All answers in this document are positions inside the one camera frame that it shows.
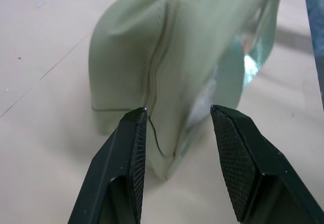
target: green bag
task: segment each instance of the green bag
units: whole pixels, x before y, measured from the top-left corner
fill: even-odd
[[[236,108],[267,59],[279,0],[118,0],[90,45],[92,107],[103,133],[147,107],[147,165],[168,178],[211,104]]]

